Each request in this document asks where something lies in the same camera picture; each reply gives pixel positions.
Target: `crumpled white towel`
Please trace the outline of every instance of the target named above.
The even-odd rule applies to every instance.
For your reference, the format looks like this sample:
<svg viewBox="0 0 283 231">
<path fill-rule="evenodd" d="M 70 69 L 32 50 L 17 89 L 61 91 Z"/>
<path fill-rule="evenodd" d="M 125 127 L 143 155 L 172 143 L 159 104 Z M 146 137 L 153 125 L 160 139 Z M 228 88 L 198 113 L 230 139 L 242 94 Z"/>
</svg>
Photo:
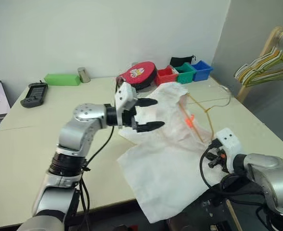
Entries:
<svg viewBox="0 0 283 231">
<path fill-rule="evenodd" d="M 202 143 L 184 122 L 178 102 L 185 103 L 187 90 L 179 83 L 161 84 L 148 98 L 158 104 L 140 108 L 136 120 L 164 121 L 157 130 L 136 133 L 131 128 L 119 132 L 126 139 L 139 144 L 118 162 L 136 199 L 150 223 L 168 219 L 180 213 L 207 190 L 200 176 L 199 159 L 208 143 Z M 198 126 L 203 140 L 210 133 Z M 225 175 L 220 166 L 211 169 L 204 161 L 204 174 L 213 185 Z"/>
</svg>

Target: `blue bin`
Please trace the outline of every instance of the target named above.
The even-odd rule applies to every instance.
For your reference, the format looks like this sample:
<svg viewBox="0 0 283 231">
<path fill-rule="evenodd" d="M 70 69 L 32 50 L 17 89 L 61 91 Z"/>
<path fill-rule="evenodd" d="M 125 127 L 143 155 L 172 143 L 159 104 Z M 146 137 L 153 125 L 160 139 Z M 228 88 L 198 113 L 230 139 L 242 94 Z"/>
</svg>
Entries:
<svg viewBox="0 0 283 231">
<path fill-rule="evenodd" d="M 210 72 L 213 70 L 213 68 L 204 61 L 199 61 L 197 64 L 193 64 L 192 67 L 196 70 L 196 74 L 193 76 L 194 82 L 207 80 Z"/>
</svg>

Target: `green block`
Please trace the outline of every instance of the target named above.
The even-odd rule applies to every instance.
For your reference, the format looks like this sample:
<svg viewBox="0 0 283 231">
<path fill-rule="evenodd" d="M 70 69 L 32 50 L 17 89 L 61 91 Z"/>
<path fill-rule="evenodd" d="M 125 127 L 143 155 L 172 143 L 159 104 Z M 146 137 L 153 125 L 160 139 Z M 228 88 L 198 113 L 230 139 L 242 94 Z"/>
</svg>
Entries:
<svg viewBox="0 0 283 231">
<path fill-rule="evenodd" d="M 193 81 L 196 70 L 189 63 L 184 63 L 182 66 L 175 67 L 175 69 L 179 72 L 178 83 L 191 83 Z"/>
<path fill-rule="evenodd" d="M 80 84 L 79 76 L 71 74 L 47 74 L 44 80 L 48 85 L 54 86 L 78 86 Z"/>
</svg>

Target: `black remote control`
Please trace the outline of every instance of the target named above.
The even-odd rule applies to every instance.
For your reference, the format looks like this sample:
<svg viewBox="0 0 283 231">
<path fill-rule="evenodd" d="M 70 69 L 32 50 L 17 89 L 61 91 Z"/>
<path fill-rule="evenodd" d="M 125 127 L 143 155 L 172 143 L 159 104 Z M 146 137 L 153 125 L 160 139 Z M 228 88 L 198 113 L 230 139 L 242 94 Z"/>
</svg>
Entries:
<svg viewBox="0 0 283 231">
<path fill-rule="evenodd" d="M 29 84 L 29 91 L 25 99 L 21 100 L 21 105 L 27 108 L 42 105 L 47 88 L 47 83 L 42 83 L 42 81 L 40 83 Z"/>
</svg>

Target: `white table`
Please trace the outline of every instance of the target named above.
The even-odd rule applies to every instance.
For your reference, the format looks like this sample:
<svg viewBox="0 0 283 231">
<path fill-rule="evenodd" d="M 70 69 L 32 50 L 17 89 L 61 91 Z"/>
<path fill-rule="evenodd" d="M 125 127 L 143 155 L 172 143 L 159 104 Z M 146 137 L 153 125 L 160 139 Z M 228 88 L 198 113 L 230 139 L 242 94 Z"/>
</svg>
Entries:
<svg viewBox="0 0 283 231">
<path fill-rule="evenodd" d="M 205 107 L 224 104 L 228 97 L 212 79 L 186 87 Z M 113 91 L 111 79 L 93 79 L 79 87 L 50 87 L 41 107 L 25 109 L 19 102 L 13 106 L 0 126 L 0 226 L 21 223 L 31 216 L 32 204 L 55 152 L 59 130 L 71 118 L 73 108 L 83 102 L 112 102 Z M 207 127 L 207 119 L 197 104 L 191 102 L 188 108 Z M 209 113 L 215 131 L 229 127 L 247 152 L 283 158 L 283 142 L 236 99 L 227 107 L 213 108 Z M 109 133 L 110 128 L 96 134 L 90 155 L 106 141 Z M 115 129 L 109 144 L 91 162 L 92 170 L 85 174 L 91 208 L 135 198 L 116 162 L 132 146 Z"/>
</svg>

